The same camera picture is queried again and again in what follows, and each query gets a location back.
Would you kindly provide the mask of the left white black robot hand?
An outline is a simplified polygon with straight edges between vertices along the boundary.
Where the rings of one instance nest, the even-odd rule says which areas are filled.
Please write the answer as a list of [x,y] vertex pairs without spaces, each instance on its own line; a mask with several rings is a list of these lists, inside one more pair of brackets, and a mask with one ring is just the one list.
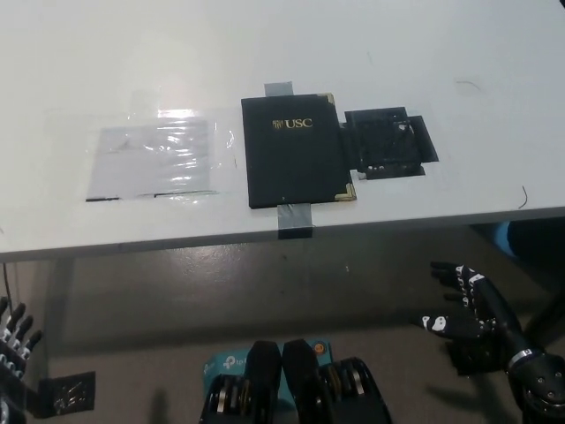
[[18,304],[1,322],[1,370],[22,381],[27,363],[43,339],[43,331],[33,331],[34,317],[26,313],[26,305]]

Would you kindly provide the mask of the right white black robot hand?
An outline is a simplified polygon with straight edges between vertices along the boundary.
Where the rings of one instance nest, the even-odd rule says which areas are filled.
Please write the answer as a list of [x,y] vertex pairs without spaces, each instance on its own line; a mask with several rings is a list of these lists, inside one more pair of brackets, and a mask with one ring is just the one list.
[[444,261],[430,263],[431,276],[452,290],[444,299],[462,306],[457,314],[425,313],[415,325],[454,342],[491,340],[501,348],[501,364],[510,369],[545,353],[523,331],[509,303],[479,271]]

